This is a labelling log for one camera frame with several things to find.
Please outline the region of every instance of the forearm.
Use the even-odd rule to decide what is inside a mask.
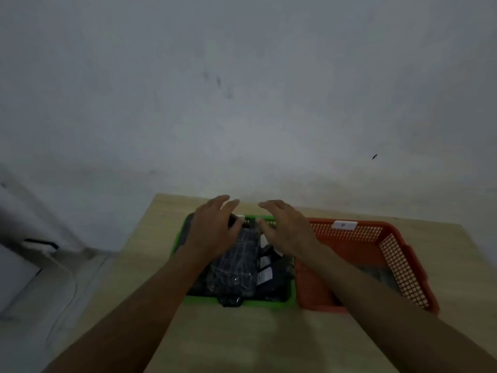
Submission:
[[[329,247],[319,244],[306,250],[304,263],[325,280],[400,371],[497,371],[493,357],[466,336],[345,262]]]
[[[202,251],[183,246],[45,372],[143,371],[183,297],[208,263]]]

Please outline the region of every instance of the hand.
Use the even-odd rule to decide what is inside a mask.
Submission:
[[[239,217],[233,226],[228,228],[230,214],[240,203],[238,199],[232,200],[221,208],[229,198],[229,195],[220,195],[210,199],[197,208],[191,221],[185,244],[202,250],[209,260],[224,254],[235,244],[244,223],[244,218]]]
[[[263,219],[258,219],[258,223],[267,240],[281,252],[304,260],[305,253],[320,244],[304,215],[283,200],[268,200],[259,203],[259,207],[268,210],[276,220],[276,229]]]

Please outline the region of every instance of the white label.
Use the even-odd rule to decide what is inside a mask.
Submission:
[[[273,278],[273,270],[271,267],[266,268],[264,271],[259,272],[257,276],[257,285],[261,285],[263,282],[267,282]]]
[[[265,248],[267,245],[269,245],[269,242],[267,241],[266,236],[264,234],[262,234],[260,237],[260,246],[262,248]]]
[[[354,230],[357,226],[357,221],[342,221],[336,220],[333,222],[333,229],[345,229],[345,230]]]
[[[262,258],[260,258],[260,261],[259,261],[259,268],[264,268],[270,264],[271,264],[270,257],[262,257]]]

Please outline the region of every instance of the table surface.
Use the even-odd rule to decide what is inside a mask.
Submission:
[[[158,194],[74,328],[74,341],[169,258],[184,218],[205,199]],[[493,269],[460,225],[299,208],[307,217],[396,226],[428,274],[440,319],[497,356]],[[268,214],[240,204],[238,214]],[[348,314],[182,304],[146,372],[396,371]]]

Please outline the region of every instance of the cable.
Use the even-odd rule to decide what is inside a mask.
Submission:
[[[57,265],[58,267],[63,269],[65,272],[67,272],[69,274],[69,276],[71,277],[72,281],[74,282],[74,293],[72,294],[71,300],[67,303],[67,305],[64,307],[64,309],[62,309],[62,311],[59,313],[59,316],[57,317],[55,322],[53,322],[52,327],[50,327],[50,331],[48,332],[47,337],[45,338],[45,345],[47,345],[48,339],[50,338],[50,335],[52,334],[52,331],[54,330],[55,325],[57,324],[57,322],[59,322],[59,319],[60,319],[60,317],[62,317],[62,314],[67,310],[67,308],[72,304],[72,302],[76,298],[76,294],[78,293],[78,281],[76,280],[76,276],[74,275],[74,273],[72,273],[72,271],[70,269],[68,269],[65,265],[60,263],[58,260],[51,257],[48,252],[43,252],[43,255],[45,255],[45,257],[47,257],[48,259],[50,259],[55,265]]]

